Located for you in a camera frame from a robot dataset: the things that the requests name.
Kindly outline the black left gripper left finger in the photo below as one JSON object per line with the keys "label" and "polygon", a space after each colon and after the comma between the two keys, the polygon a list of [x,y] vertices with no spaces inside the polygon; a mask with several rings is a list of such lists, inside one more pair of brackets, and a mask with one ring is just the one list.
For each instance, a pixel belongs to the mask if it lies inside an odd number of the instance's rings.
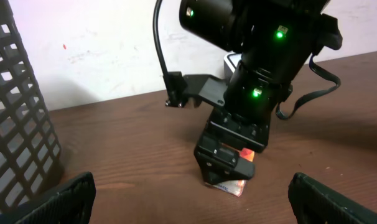
{"label": "black left gripper left finger", "polygon": [[10,212],[1,214],[0,224],[87,224],[90,222],[95,197],[93,174],[83,172]]}

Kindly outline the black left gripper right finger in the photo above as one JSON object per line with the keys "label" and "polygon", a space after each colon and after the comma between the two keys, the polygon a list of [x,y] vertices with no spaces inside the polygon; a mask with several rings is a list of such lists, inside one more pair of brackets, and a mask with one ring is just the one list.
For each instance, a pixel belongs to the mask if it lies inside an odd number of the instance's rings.
{"label": "black left gripper right finger", "polygon": [[298,224],[374,224],[377,213],[308,175],[297,172],[288,198]]}

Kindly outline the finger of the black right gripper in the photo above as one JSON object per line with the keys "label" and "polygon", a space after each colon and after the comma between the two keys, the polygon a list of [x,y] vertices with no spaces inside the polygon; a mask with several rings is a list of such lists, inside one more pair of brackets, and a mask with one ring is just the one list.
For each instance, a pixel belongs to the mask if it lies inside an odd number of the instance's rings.
{"label": "finger of the black right gripper", "polygon": [[229,149],[215,149],[213,151],[196,149],[194,156],[200,167],[203,181],[211,184],[225,180],[225,173],[229,172],[233,177],[247,176],[249,164],[240,158],[238,151]]}

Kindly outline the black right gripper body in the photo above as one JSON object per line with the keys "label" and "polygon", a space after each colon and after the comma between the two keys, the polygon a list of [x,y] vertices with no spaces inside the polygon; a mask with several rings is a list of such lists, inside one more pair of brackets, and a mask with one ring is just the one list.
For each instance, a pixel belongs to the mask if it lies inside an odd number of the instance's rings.
{"label": "black right gripper body", "polygon": [[269,142],[271,118],[251,121],[224,109],[214,108],[195,146],[196,160],[236,162],[239,158],[253,162]]}

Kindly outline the orange snack packet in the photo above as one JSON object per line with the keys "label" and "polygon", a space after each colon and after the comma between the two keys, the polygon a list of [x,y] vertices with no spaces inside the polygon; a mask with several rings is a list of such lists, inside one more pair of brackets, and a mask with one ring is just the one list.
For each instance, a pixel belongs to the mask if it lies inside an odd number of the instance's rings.
{"label": "orange snack packet", "polygon": [[226,172],[224,175],[225,180],[222,180],[221,182],[217,182],[215,184],[211,184],[210,180],[205,181],[205,183],[216,189],[239,197],[243,193],[246,182],[254,177],[255,166],[253,160],[255,156],[256,153],[250,149],[244,148],[240,151],[240,158],[243,159],[244,162],[247,162],[249,164],[249,173],[246,177],[243,175],[239,177],[233,177],[232,174]]}

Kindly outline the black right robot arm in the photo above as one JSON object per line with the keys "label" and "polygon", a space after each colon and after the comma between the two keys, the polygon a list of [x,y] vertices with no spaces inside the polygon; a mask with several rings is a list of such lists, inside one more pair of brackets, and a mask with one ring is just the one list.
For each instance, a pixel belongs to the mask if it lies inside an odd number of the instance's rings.
{"label": "black right robot arm", "polygon": [[219,184],[249,180],[254,164],[242,149],[260,153],[269,139],[271,116],[287,120],[280,105],[293,91],[303,64],[321,78],[340,79],[314,63],[324,47],[338,50],[342,35],[335,17],[323,13],[326,1],[182,1],[181,26],[241,58],[228,81],[209,75],[187,75],[182,102],[213,106],[195,146],[203,180]]}

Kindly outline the white barcode scanner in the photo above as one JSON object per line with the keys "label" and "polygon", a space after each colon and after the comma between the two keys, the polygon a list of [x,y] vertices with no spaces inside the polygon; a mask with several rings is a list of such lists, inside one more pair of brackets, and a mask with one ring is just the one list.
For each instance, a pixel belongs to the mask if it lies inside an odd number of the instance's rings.
{"label": "white barcode scanner", "polygon": [[226,80],[229,81],[231,79],[240,60],[241,54],[234,52],[229,52],[223,57],[223,69]]}

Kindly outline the grey plastic basket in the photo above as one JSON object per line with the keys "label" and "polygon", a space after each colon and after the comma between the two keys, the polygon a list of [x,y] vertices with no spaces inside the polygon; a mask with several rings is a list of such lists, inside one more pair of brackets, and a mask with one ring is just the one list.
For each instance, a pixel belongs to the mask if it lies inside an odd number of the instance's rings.
{"label": "grey plastic basket", "polygon": [[60,182],[60,153],[11,5],[0,0],[0,215]]}

